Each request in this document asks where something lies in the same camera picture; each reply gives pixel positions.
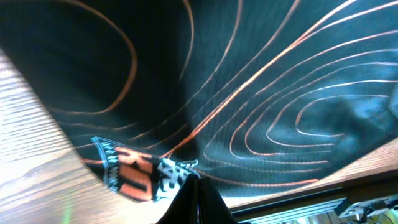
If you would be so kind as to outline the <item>black orange-patterned cycling jersey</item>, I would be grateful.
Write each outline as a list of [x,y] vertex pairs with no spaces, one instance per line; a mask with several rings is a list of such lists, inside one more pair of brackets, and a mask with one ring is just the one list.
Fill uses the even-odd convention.
[[227,197],[285,192],[397,137],[396,1],[2,1],[1,49],[135,200],[188,169]]

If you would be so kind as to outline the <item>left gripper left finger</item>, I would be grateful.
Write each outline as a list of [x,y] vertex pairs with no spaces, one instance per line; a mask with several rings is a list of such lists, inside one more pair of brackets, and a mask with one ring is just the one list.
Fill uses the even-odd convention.
[[197,224],[199,178],[189,175],[157,224]]

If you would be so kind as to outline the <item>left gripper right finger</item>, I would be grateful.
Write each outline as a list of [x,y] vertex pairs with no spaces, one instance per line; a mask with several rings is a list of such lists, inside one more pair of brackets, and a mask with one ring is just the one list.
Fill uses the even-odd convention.
[[208,178],[199,180],[199,223],[238,224]]

